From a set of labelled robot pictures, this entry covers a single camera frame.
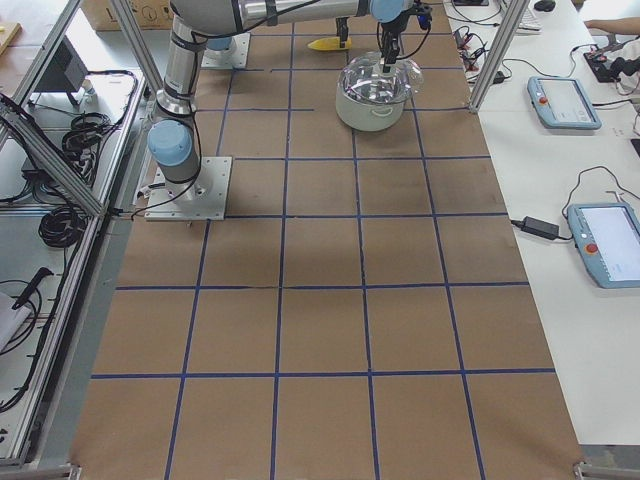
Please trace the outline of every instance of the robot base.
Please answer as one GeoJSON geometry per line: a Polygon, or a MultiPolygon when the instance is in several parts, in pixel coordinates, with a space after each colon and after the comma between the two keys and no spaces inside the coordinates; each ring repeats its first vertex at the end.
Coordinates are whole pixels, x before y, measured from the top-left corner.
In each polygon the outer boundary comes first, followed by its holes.
{"type": "Polygon", "coordinates": [[[233,37],[235,43],[232,51],[207,50],[202,58],[202,68],[204,70],[233,70],[247,67],[249,57],[250,33],[241,33],[233,37]]]}
{"type": "MultiPolygon", "coordinates": [[[[149,221],[224,220],[232,160],[231,157],[202,157],[198,178],[203,180],[203,184],[213,187],[201,195],[192,196],[192,200],[179,198],[175,202],[169,201],[172,196],[167,189],[153,190],[149,197],[149,205],[167,201],[168,203],[150,208],[145,212],[145,218],[149,221]]],[[[154,182],[164,182],[164,175],[160,169],[154,182]]]]}

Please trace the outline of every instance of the glass lid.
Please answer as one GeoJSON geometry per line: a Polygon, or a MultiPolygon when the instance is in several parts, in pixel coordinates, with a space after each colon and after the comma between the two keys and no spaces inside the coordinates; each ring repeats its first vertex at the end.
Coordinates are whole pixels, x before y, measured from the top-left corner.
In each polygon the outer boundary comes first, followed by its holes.
{"type": "Polygon", "coordinates": [[[343,93],[357,102],[388,105],[402,103],[420,90],[424,79],[413,60],[398,60],[389,73],[383,73],[380,59],[380,52],[354,58],[338,80],[343,93]]]}

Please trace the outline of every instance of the white table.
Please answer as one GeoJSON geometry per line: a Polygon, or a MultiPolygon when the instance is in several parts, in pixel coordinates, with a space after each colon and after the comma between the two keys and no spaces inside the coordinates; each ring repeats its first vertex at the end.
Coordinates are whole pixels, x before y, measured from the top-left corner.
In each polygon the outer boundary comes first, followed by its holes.
{"type": "MultiPolygon", "coordinates": [[[[553,12],[537,13],[542,34],[516,36],[507,58],[528,60],[549,74],[569,73],[569,51],[592,38],[570,1],[556,1],[553,12]]],[[[478,7],[467,7],[464,13],[471,18],[484,15],[478,7]]],[[[452,21],[454,29],[458,26],[452,21]]],[[[472,30],[489,41],[495,34],[487,27],[472,30]]],[[[594,103],[620,100],[611,84],[596,82],[580,53],[584,51],[574,53],[578,66],[573,77],[594,103]]],[[[507,65],[513,78],[491,87],[479,117],[511,218],[529,215],[554,222],[566,235],[560,212],[568,193],[580,170],[599,164],[640,193],[640,158],[629,142],[636,136],[630,104],[598,110],[603,126],[596,132],[547,130],[526,93],[528,78],[538,74],[522,63],[507,65]]],[[[614,188],[605,172],[587,173],[572,202],[615,201],[605,193],[614,188]]],[[[640,202],[628,201],[640,212],[640,202]]],[[[640,289],[596,287],[572,243],[522,232],[516,238],[578,441],[640,445],[640,289]]]]}

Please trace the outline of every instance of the black computer mouse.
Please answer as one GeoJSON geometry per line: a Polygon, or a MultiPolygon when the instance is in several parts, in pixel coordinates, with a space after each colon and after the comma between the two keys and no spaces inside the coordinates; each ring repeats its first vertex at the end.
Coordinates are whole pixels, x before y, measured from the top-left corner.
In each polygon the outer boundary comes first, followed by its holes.
{"type": "Polygon", "coordinates": [[[533,5],[534,10],[539,12],[550,12],[556,8],[555,0],[539,0],[533,5]]]}

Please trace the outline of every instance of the person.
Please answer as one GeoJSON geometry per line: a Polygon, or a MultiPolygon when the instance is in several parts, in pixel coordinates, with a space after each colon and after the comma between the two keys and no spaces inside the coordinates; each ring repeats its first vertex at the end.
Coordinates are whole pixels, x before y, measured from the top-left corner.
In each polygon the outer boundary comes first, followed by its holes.
{"type": "MultiPolygon", "coordinates": [[[[640,17],[626,17],[615,20],[587,20],[584,22],[587,28],[597,28],[617,35],[640,35],[640,17]]],[[[621,57],[625,60],[637,60],[640,58],[640,39],[626,42],[619,50],[609,52],[607,57],[612,62],[621,57]]],[[[620,73],[620,81],[627,89],[637,90],[640,87],[640,73],[631,75],[620,73]]]]}

